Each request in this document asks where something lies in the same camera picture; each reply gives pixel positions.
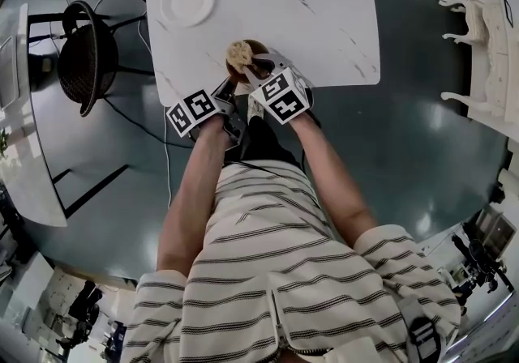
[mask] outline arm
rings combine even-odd
[[[400,226],[387,224],[365,232],[353,249],[376,270],[396,303],[417,299],[421,311],[445,338],[456,338],[461,308],[453,291],[428,262],[413,238]]]
[[[205,226],[212,210],[229,136],[221,117],[204,123],[165,218],[159,240],[157,270],[175,270],[184,276],[202,250]]]
[[[349,246],[376,226],[354,179],[323,131],[304,113],[290,122],[307,154],[317,192],[333,224]]]

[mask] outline strap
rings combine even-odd
[[[437,363],[442,355],[440,334],[431,319],[423,313],[416,297],[407,297],[397,303],[409,335],[407,356],[411,363]]]

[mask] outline zipper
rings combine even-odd
[[[277,304],[276,298],[274,297],[274,291],[271,291],[270,293],[272,295],[272,302],[274,303],[274,310],[276,311],[276,331],[280,341],[280,347],[277,349],[277,353],[279,355],[277,356],[276,360],[281,355],[281,350],[290,350],[291,352],[294,352],[296,354],[302,354],[305,356],[323,356],[324,354],[332,350],[331,348],[313,348],[310,350],[297,350],[296,348],[290,346],[289,341],[286,339],[285,329],[283,328],[281,320],[279,319],[279,314],[277,313]]]

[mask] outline bread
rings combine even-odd
[[[227,49],[227,62],[239,73],[243,74],[243,67],[252,65],[251,46],[245,41],[234,42]]]

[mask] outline sleeve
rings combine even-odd
[[[401,226],[390,224],[365,232],[354,250],[373,266],[397,301],[416,297],[447,345],[454,341],[461,321],[456,297]]]
[[[122,363],[177,360],[186,281],[177,271],[143,275],[124,337]]]

